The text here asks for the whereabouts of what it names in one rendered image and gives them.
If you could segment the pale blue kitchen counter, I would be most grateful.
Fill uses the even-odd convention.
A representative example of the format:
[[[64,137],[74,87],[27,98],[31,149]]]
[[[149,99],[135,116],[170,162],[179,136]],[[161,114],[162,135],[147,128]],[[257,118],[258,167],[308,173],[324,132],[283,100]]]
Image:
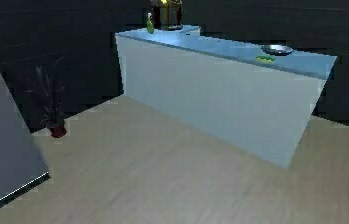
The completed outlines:
[[[124,93],[282,168],[289,166],[335,57],[207,37],[198,26],[115,36]],[[272,63],[256,56],[270,56]]]

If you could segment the green bottle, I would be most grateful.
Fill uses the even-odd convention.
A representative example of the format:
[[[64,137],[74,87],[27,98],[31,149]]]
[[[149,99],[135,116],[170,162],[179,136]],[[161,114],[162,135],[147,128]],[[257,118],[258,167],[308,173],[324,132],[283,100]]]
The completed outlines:
[[[147,29],[147,32],[150,33],[150,34],[153,34],[154,33],[154,24],[152,22],[152,13],[147,13],[147,20],[146,20],[146,29]]]

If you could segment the grey metal pan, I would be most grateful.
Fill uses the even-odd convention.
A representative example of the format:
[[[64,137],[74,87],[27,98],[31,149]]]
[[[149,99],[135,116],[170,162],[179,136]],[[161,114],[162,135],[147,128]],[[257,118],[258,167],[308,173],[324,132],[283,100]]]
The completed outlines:
[[[284,45],[262,45],[261,50],[270,55],[287,56],[294,52],[291,47]]]

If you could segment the dark house plant red pot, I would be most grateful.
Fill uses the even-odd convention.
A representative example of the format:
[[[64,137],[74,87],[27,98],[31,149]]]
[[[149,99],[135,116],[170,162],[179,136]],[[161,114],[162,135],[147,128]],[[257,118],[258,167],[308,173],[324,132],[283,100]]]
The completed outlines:
[[[53,138],[61,138],[67,134],[61,105],[66,85],[57,74],[57,67],[63,60],[64,58],[60,57],[49,66],[38,64],[34,73],[27,78],[28,92],[35,94],[37,103],[44,111],[41,124],[46,126]]]

